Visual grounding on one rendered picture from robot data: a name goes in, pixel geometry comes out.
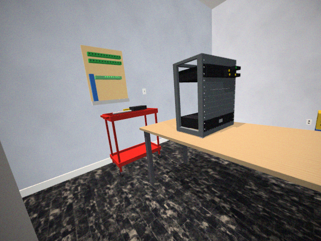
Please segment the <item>dark grey server rack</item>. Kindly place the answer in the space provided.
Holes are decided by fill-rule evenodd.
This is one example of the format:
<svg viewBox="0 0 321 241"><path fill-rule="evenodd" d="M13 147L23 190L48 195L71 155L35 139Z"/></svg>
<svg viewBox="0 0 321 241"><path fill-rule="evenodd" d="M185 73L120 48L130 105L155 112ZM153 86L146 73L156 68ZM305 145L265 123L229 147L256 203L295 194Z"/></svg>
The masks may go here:
<svg viewBox="0 0 321 241"><path fill-rule="evenodd" d="M197 65L186 64L194 60ZM189 69L179 71L179 67ZM204 138L234 124L237 70L241 66L236 66L236 60L204 53L173 65L178 132ZM181 82L198 83L198 113L181 116Z"/></svg>

